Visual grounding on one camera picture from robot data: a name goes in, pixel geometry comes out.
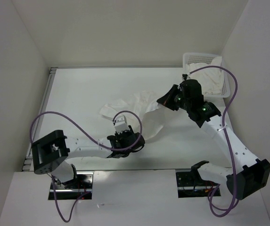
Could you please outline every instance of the white tabletop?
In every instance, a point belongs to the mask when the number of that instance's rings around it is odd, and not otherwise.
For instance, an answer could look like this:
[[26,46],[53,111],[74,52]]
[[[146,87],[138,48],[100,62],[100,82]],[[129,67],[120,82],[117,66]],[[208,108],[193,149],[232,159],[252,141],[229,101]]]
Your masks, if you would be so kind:
[[[173,84],[180,84],[182,68],[82,68],[57,69],[45,111],[63,113],[94,138],[114,133],[111,121],[99,115],[101,107],[125,95],[154,91],[164,95]],[[222,98],[211,101],[223,112]],[[127,158],[74,158],[68,160],[78,170],[184,169],[208,160],[229,166],[219,147],[183,110],[165,110],[166,122],[159,134],[148,140],[144,149]],[[45,115],[35,139],[62,129],[66,136],[84,135],[66,119]]]
[[[206,197],[178,198],[175,171],[95,171],[91,200],[76,204],[69,224],[48,200],[50,178],[33,172],[14,173],[0,217],[0,226],[270,226],[257,191],[239,202],[223,218],[215,217]],[[231,195],[221,185],[223,197],[213,203],[228,207]],[[59,200],[68,219],[74,200]]]

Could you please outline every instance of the white cloth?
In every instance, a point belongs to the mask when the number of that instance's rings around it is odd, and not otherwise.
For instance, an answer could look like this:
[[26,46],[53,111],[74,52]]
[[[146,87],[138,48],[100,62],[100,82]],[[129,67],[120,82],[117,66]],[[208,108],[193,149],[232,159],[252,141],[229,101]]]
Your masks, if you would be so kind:
[[[218,56],[212,60],[209,65],[220,66],[222,57]],[[185,73],[189,73],[195,69],[208,66],[206,63],[186,64]],[[206,68],[195,72],[189,76],[191,79],[197,80],[202,86],[202,94],[221,94],[224,84],[224,72],[218,68]]]
[[[134,112],[142,121],[142,136],[145,140],[154,137],[164,126],[164,107],[156,101],[160,98],[153,91],[143,91],[135,93],[111,103],[104,105],[99,114],[112,120],[113,117],[122,110]],[[135,132],[139,131],[138,120],[129,113],[124,113],[127,123],[131,125]]]

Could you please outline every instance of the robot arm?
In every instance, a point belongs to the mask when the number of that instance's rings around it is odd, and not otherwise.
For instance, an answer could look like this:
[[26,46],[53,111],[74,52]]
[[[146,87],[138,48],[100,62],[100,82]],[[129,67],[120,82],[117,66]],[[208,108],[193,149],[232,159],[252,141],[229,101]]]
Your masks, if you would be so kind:
[[[179,85],[173,85],[171,90],[158,99],[157,102],[173,111],[179,108],[186,110],[191,120],[205,131],[221,148],[229,159],[230,152],[224,129],[227,131],[237,171],[236,198],[242,200],[264,187],[270,173],[270,163],[265,159],[260,161],[238,139],[231,128],[222,127],[222,116],[218,108],[211,102],[204,101],[201,85],[197,80],[187,80]],[[191,171],[196,180],[210,180],[218,184],[226,183],[229,191],[233,193],[233,172],[231,168],[215,166],[208,161],[201,161],[192,166]]]
[[67,163],[66,159],[75,157],[125,158],[144,147],[145,140],[142,136],[133,148],[126,151],[112,151],[100,146],[104,145],[113,149],[127,148],[139,137],[139,133],[134,133],[131,126],[127,125],[124,116],[117,117],[113,124],[115,134],[98,139],[98,144],[87,139],[66,137],[62,130],[55,130],[35,141],[31,147],[34,173],[51,173],[65,188],[77,188],[76,168]]

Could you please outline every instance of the laundry basket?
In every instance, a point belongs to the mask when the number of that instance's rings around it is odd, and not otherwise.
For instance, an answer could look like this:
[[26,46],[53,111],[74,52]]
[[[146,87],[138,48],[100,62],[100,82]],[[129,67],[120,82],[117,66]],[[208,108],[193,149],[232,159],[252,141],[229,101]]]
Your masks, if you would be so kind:
[[[186,64],[192,64],[192,63],[210,64],[211,61],[216,57],[219,57],[219,55],[207,54],[207,53],[184,53],[184,55],[183,55],[183,69],[185,70]],[[223,59],[221,61],[221,66],[225,67]],[[219,95],[218,94],[215,94],[215,95],[214,94],[207,94],[204,96],[205,97],[221,97],[221,98],[229,97],[230,96],[230,86],[229,86],[227,74],[228,73],[226,71],[224,71],[224,84],[223,84],[221,94],[219,94]]]

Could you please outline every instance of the white wall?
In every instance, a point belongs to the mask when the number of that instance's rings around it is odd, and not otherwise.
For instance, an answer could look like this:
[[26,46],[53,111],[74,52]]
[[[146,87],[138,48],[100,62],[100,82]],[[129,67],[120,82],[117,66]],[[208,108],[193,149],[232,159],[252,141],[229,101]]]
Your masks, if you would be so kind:
[[10,0],[0,0],[0,214],[28,148],[48,69]]
[[220,53],[247,0],[12,0],[51,66],[182,65]]
[[[238,78],[238,96],[229,111],[233,128],[250,150],[270,161],[269,0],[248,2],[222,54]],[[262,195],[270,215],[270,177]]]

